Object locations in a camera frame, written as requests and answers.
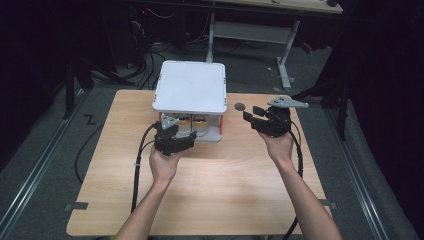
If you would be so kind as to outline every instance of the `wooden table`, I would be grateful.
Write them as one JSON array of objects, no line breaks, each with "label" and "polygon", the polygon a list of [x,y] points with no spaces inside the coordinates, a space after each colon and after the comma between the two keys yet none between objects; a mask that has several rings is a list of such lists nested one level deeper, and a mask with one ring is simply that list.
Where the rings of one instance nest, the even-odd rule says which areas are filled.
[{"label": "wooden table", "polygon": [[[131,209],[134,163],[145,130],[158,119],[153,91],[120,90],[91,160],[67,226],[73,236],[115,235]],[[156,215],[151,235],[284,234],[295,214],[265,143],[235,110],[235,103],[266,108],[275,95],[227,94],[223,138],[196,142],[180,160],[177,175]],[[298,116],[292,120],[300,127]],[[153,139],[149,133],[146,142]],[[303,132],[304,179],[319,199],[325,195]],[[150,147],[142,154],[139,200],[152,183]],[[297,166],[297,154],[293,152]]]}]

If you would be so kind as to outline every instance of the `black handheld controller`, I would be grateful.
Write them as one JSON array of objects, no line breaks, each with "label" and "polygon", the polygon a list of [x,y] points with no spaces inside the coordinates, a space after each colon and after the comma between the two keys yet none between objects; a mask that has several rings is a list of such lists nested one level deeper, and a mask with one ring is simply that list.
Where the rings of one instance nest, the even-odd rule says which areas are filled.
[{"label": "black handheld controller", "polygon": [[162,128],[162,124],[157,122],[157,133],[155,135],[155,148],[165,156],[171,153],[181,152],[194,147],[197,132],[194,131],[186,137],[177,138],[178,125],[167,129]]},{"label": "black handheld controller", "polygon": [[271,137],[279,137],[291,131],[290,109],[271,106],[268,110],[253,107],[253,114],[266,117],[260,119],[251,113],[243,111],[243,119],[250,122],[252,129],[265,133]]}]

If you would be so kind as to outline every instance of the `small gray object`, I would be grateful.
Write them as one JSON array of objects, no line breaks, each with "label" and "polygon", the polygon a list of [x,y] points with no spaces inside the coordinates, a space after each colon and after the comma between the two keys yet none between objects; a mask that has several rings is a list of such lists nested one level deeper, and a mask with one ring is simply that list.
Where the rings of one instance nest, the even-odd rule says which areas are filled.
[{"label": "small gray object", "polygon": [[162,123],[162,129],[163,130],[166,130],[166,129],[168,129],[168,128],[170,128],[170,127],[172,127],[172,126],[174,126],[174,125],[176,125],[180,122],[179,119],[166,116],[163,113],[162,113],[161,118],[162,118],[161,123]]},{"label": "small gray object", "polygon": [[234,105],[234,108],[235,108],[237,111],[244,111],[244,110],[246,109],[246,106],[245,106],[243,103],[236,103],[236,104]]},{"label": "small gray object", "polygon": [[88,203],[86,203],[86,202],[75,202],[75,203],[66,204],[66,206],[63,210],[65,210],[66,212],[70,212],[74,209],[87,210],[87,207],[88,207]]}]

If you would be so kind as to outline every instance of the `gray carpet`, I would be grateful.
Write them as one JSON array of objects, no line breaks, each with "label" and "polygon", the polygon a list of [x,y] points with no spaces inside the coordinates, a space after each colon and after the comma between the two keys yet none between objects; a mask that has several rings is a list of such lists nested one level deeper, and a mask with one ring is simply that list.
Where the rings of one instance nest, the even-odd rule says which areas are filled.
[{"label": "gray carpet", "polygon": [[[205,61],[206,50],[196,50],[193,49],[194,47],[200,48],[202,45],[184,50],[169,47],[161,54],[168,60]],[[158,45],[153,48],[156,51],[160,49],[164,49],[164,46]],[[293,48],[286,65],[289,75],[294,78],[293,89],[284,91],[275,63],[275,57],[281,49],[278,45],[267,45],[263,48],[238,47],[237,49],[228,45],[217,45],[214,62],[220,62],[226,66],[227,91],[276,95],[296,94],[314,85],[323,64],[331,53],[331,49],[323,49],[307,54],[302,49]],[[152,64],[149,58],[147,59],[148,66],[151,68]],[[155,74],[160,71],[162,59],[156,55],[154,59],[153,75],[156,76]],[[132,81],[137,82],[139,78],[134,78]],[[74,162],[83,144],[104,123],[115,92],[122,88],[124,87],[111,82],[96,81],[94,89],[89,92],[62,141],[59,142],[51,163],[11,231],[9,239],[79,239],[66,233],[66,225],[71,214],[66,206],[76,200],[81,186],[74,173]],[[0,174],[1,216],[4,216],[9,205],[12,204],[49,139],[62,122],[64,96],[62,89],[56,96],[55,105],[34,124],[20,150]],[[325,194],[328,200],[335,203],[336,207],[332,209],[334,219],[345,239],[374,239],[357,193],[347,174],[344,156],[338,146],[337,137],[332,132],[332,126],[328,123],[324,110],[316,99],[307,100],[311,103],[311,107],[298,110],[298,114]],[[95,124],[88,122],[88,115],[92,116],[91,123]],[[351,106],[346,127],[346,142],[375,201],[389,239],[418,239],[375,164]],[[81,151],[78,172],[82,177],[88,168],[99,135],[100,131],[93,135]],[[291,239],[303,238],[293,236]]]}]

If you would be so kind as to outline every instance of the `white lid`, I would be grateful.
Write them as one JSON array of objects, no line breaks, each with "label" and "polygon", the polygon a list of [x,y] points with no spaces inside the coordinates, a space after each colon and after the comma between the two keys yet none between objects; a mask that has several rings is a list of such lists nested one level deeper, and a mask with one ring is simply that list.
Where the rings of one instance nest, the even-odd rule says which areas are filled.
[{"label": "white lid", "polygon": [[160,112],[222,114],[227,110],[225,81],[221,63],[165,61],[153,108]]}]

